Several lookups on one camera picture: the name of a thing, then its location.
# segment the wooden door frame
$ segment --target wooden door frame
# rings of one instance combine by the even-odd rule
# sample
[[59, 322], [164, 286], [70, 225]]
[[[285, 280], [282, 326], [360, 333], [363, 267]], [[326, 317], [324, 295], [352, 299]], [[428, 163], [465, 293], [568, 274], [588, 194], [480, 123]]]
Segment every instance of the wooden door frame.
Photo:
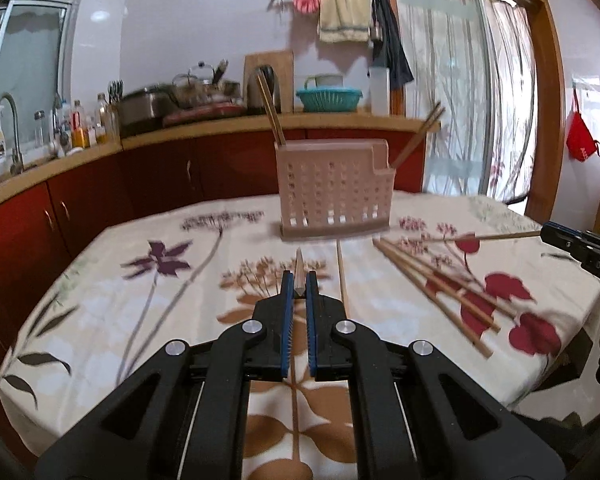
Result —
[[[398, 1], [390, 1], [398, 16]], [[525, 215], [542, 224], [551, 218], [562, 170], [564, 72], [558, 33], [548, 0], [528, 1], [525, 9], [538, 75], [538, 138]], [[391, 113], [404, 115], [405, 112], [404, 89], [393, 91]]]

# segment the faucet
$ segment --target faucet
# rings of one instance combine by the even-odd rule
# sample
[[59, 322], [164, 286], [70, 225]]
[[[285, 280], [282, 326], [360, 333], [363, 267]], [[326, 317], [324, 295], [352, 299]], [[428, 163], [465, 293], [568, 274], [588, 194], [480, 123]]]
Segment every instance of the faucet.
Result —
[[11, 113], [13, 114], [13, 137], [15, 142], [15, 148], [11, 153], [11, 169], [12, 175], [21, 174], [24, 172], [24, 163], [22, 161], [22, 152], [20, 151], [20, 137], [18, 136], [18, 111], [16, 110], [16, 101], [13, 100], [13, 96], [5, 92], [0, 96], [0, 103], [3, 99], [7, 99], [11, 105]]

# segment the floral curtain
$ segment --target floral curtain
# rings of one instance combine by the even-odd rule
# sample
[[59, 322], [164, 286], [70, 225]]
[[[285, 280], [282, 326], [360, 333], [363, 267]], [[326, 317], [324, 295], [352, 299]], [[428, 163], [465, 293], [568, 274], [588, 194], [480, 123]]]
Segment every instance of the floral curtain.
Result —
[[437, 100], [446, 108], [442, 130], [427, 139], [425, 192], [478, 194], [482, 188], [508, 202], [526, 194], [531, 181], [536, 66], [525, 9], [483, 1], [493, 48], [485, 42], [476, 0], [398, 0], [402, 44], [415, 78], [406, 86], [406, 110], [423, 118]]

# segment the cabinet handle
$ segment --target cabinet handle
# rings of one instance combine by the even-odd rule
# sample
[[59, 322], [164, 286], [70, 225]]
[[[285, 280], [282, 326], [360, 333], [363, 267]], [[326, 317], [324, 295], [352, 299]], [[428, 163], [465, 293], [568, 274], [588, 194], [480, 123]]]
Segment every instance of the cabinet handle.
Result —
[[191, 161], [190, 160], [187, 161], [187, 180], [189, 181], [189, 185], [191, 186], [191, 189], [196, 189], [196, 187], [193, 185], [193, 183], [191, 181]]
[[66, 208], [66, 205], [64, 204], [64, 202], [60, 202], [62, 207], [64, 208], [64, 215], [66, 216], [66, 219], [70, 222], [71, 221], [71, 216], [69, 215], [69, 210]]
[[54, 228], [54, 223], [51, 221], [51, 215], [49, 214], [49, 211], [47, 211], [45, 209], [45, 215], [46, 215], [46, 221], [49, 222], [49, 227], [51, 227], [52, 231], [55, 231], [56, 229]]

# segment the table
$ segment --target table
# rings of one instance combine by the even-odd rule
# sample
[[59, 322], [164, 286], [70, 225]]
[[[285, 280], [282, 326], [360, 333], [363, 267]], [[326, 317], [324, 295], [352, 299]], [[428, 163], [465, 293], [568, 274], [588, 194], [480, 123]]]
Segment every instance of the table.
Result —
[[[339, 298], [335, 241], [283, 242], [279, 221], [278, 197], [264, 196], [200, 203], [98, 236], [34, 309], [0, 368], [0, 398], [26, 446], [41, 454], [168, 340], [205, 342], [251, 317], [255, 302], [278, 290], [298, 246], [322, 293]], [[394, 194], [390, 223], [392, 240], [539, 228], [486, 197], [403, 192]], [[515, 320], [493, 313], [502, 330], [482, 334], [489, 359], [369, 236], [342, 241], [350, 317], [388, 341], [431, 341], [512, 406], [587, 321], [597, 328], [600, 281], [550, 256], [557, 252], [536, 237], [450, 242], [422, 254], [470, 272], [519, 313]], [[460, 314], [456, 301], [443, 301]], [[309, 468], [314, 478], [356, 478], [348, 390], [308, 378], [303, 309], [301, 301], [289, 383], [253, 383], [244, 478], [310, 478]]]

